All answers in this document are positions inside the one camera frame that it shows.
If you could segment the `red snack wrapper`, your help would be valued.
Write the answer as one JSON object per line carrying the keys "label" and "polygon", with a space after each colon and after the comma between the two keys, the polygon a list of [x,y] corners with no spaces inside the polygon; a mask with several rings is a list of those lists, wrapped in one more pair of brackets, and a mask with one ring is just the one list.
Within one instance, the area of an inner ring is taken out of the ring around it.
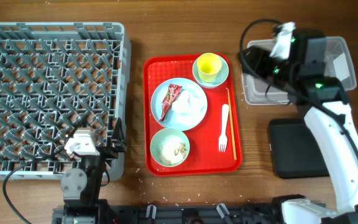
{"label": "red snack wrapper", "polygon": [[172,103],[180,95],[182,88],[183,87],[180,85],[169,84],[167,94],[162,101],[162,115],[159,121],[163,121],[165,119],[166,113],[170,109]]}

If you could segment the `white paper napkin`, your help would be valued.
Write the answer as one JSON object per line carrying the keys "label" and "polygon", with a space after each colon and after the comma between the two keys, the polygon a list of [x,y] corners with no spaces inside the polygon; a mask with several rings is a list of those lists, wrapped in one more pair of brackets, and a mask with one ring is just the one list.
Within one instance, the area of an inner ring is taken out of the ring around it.
{"label": "white paper napkin", "polygon": [[178,114],[200,114],[207,107],[207,102],[188,90],[183,90],[172,103],[171,109]]}

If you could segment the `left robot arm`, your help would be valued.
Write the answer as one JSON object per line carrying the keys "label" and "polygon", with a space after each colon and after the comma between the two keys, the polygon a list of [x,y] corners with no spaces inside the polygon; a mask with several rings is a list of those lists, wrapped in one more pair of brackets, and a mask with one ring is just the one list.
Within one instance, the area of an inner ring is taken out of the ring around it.
{"label": "left robot arm", "polygon": [[121,119],[104,146],[97,146],[97,141],[98,134],[85,118],[66,135],[64,149],[79,156],[80,163],[61,178],[64,207],[53,210],[52,223],[119,223],[119,217],[99,193],[104,187],[103,175],[108,174],[106,159],[117,159],[120,152],[127,151]]}

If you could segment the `green bowl with rice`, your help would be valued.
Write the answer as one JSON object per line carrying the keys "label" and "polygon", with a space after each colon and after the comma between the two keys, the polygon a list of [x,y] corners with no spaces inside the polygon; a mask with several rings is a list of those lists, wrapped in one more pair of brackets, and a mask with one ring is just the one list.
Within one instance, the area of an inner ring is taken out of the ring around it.
{"label": "green bowl with rice", "polygon": [[164,167],[176,167],[189,156],[190,142],[184,132],[164,128],[153,136],[150,142],[150,153],[157,164]]}

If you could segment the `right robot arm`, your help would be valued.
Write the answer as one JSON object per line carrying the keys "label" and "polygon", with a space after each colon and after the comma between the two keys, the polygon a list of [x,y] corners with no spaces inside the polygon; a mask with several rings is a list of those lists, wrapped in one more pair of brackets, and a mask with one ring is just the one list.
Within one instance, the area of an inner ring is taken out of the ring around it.
{"label": "right robot arm", "polygon": [[275,28],[271,52],[240,48],[242,67],[270,86],[288,93],[322,153],[336,196],[337,210],[303,198],[280,202],[282,223],[358,223],[358,134],[347,93],[325,72],[327,38],[320,30]]}

